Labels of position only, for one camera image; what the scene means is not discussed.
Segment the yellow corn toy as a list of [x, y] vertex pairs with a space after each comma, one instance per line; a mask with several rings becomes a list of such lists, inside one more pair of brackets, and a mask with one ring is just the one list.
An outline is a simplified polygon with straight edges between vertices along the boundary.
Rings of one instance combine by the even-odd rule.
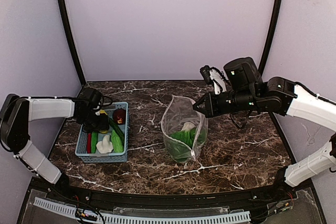
[[109, 130], [109, 117], [105, 112], [100, 112], [100, 132], [107, 132]]

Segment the long green pepper toy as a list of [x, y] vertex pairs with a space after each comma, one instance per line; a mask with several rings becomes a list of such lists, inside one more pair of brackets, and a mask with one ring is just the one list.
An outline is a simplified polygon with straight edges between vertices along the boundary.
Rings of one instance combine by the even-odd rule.
[[91, 133], [91, 154], [94, 154], [97, 150], [98, 132]]

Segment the red chili pepper toy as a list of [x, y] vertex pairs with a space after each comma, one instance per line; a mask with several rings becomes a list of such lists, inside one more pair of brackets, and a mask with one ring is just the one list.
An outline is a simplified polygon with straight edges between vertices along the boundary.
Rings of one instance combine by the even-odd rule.
[[87, 153], [91, 154], [91, 133], [87, 136]]

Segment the clear zip top bag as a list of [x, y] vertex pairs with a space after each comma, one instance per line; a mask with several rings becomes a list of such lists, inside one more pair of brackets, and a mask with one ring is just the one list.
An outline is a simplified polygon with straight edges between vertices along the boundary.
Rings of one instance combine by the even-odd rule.
[[194, 103], [191, 98], [174, 95], [161, 119], [165, 148], [181, 164], [196, 161], [207, 142], [208, 119], [193, 109]]

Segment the white radish toy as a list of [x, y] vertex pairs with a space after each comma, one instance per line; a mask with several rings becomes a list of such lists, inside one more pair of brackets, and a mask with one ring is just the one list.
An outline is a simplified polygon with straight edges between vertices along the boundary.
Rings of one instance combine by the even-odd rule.
[[110, 135], [105, 135], [102, 141], [96, 144], [96, 148], [100, 154], [108, 154], [113, 151], [113, 144], [110, 140]]

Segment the green leafy vegetable toy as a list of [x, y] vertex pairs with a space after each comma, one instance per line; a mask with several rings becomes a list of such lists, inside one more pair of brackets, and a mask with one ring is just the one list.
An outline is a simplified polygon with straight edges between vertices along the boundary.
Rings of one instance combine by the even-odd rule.
[[169, 135], [165, 147], [174, 161], [183, 164], [197, 160], [206, 141], [207, 129], [185, 122], [180, 131]]

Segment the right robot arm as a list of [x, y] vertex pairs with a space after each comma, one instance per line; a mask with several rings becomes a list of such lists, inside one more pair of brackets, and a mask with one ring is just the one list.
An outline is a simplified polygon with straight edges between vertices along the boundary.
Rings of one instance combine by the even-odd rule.
[[[205, 65], [200, 73], [214, 90], [197, 100], [193, 108], [214, 118], [240, 111], [269, 112], [312, 122], [335, 131], [335, 102], [313, 93], [300, 82], [282, 77], [263, 81], [251, 57], [238, 58], [220, 71]], [[335, 136], [299, 162], [281, 168], [274, 186], [294, 188], [335, 166]]]

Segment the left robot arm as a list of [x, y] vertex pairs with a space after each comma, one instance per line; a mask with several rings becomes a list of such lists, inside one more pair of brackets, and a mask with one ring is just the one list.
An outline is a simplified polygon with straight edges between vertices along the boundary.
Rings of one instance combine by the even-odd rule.
[[8, 94], [1, 108], [1, 146], [30, 171], [54, 186], [69, 184], [48, 153], [63, 120], [74, 119], [87, 132], [107, 130], [108, 117], [99, 114], [106, 97], [86, 88], [79, 97], [31, 97]]

